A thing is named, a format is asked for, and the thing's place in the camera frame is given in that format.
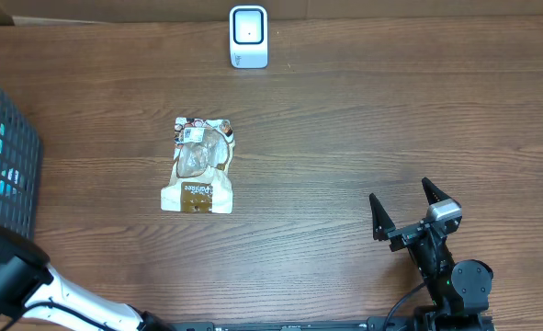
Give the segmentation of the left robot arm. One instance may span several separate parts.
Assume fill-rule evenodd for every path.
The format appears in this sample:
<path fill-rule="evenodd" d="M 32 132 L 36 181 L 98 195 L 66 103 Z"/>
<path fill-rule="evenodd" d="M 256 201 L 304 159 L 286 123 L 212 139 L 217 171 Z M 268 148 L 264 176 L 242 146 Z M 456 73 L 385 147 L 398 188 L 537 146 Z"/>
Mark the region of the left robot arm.
<path fill-rule="evenodd" d="M 72 330 L 171 330 L 149 312 L 108 301 L 64 278 L 49 256 L 0 225 L 0 316 L 40 319 Z"/>

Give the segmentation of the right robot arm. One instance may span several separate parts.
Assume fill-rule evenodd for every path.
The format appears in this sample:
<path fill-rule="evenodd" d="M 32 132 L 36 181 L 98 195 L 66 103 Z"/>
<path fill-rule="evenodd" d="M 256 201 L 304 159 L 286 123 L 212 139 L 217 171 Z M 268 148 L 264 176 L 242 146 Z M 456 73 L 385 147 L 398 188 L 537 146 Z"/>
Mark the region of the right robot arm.
<path fill-rule="evenodd" d="M 447 237 L 462 220 L 462 206 L 429 178 L 422 179 L 428 201 L 425 217 L 403 228 L 395 226 L 375 194 L 369 195 L 373 238 L 388 241 L 393 252 L 406 249 L 422 282 L 400 298 L 384 317 L 369 317 L 369 330 L 493 330 L 489 309 L 493 271 L 484 262 L 456 262 Z M 411 316 L 396 318 L 398 309 L 418 291 L 426 289 L 432 300 L 418 306 Z"/>

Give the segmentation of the beige brown snack bag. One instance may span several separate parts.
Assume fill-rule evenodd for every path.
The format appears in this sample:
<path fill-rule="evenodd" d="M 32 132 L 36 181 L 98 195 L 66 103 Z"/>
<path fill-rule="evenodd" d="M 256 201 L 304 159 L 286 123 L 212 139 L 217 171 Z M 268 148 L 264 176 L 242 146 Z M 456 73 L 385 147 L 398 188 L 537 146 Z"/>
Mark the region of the beige brown snack bag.
<path fill-rule="evenodd" d="M 176 118 L 174 160 L 169 183 L 161 189 L 161 209 L 230 214 L 234 146 L 229 120 Z"/>

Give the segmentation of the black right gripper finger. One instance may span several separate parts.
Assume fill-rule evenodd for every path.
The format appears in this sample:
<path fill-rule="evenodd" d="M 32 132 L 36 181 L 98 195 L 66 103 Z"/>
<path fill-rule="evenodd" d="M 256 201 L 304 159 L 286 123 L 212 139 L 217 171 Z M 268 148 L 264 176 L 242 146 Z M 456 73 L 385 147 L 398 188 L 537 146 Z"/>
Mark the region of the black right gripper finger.
<path fill-rule="evenodd" d="M 369 202 L 372 213 L 373 239 L 386 241 L 389 239 L 389 233 L 396 230 L 395 224 L 374 193 L 369 195 Z"/>
<path fill-rule="evenodd" d="M 429 205 L 450 199 L 450 196 L 438 188 L 428 177 L 422 178 L 422 185 Z"/>

